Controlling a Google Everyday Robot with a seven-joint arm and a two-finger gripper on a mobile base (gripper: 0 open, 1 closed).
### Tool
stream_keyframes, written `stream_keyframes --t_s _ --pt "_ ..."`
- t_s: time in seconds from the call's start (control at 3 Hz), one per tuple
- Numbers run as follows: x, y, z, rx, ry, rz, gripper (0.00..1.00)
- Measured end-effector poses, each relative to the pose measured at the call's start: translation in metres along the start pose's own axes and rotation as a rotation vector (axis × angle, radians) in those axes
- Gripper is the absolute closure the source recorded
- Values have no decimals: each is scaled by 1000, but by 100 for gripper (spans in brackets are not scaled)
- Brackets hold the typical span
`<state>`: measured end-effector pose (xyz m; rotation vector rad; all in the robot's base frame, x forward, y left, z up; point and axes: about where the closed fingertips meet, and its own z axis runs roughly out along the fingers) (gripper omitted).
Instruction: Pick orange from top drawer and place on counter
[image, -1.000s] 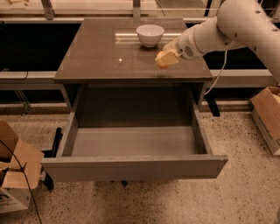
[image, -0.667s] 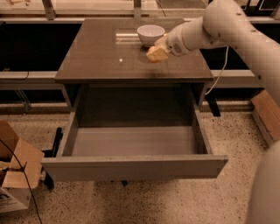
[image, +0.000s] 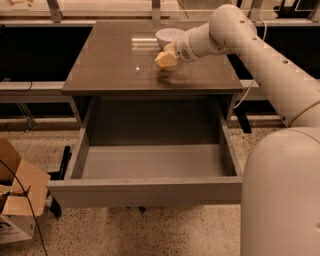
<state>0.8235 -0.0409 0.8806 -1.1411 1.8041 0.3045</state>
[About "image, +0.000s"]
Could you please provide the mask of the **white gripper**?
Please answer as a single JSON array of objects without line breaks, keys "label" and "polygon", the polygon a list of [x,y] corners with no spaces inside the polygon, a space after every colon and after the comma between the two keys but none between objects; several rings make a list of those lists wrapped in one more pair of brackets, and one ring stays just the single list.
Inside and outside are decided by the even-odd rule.
[{"label": "white gripper", "polygon": [[178,59],[186,63],[199,59],[191,47],[191,31],[186,31],[183,35],[179,36],[175,42],[167,44],[164,47],[164,51],[157,55],[155,62],[160,69],[167,69],[176,66]]}]

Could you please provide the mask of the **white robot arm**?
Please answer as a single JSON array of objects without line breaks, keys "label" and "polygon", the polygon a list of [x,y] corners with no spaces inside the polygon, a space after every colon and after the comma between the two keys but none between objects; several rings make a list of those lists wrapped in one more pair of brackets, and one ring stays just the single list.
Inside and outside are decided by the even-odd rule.
[{"label": "white robot arm", "polygon": [[320,256],[320,82],[263,41],[238,7],[169,43],[155,61],[169,68],[236,54],[285,127],[264,137],[241,185],[241,256]]}]

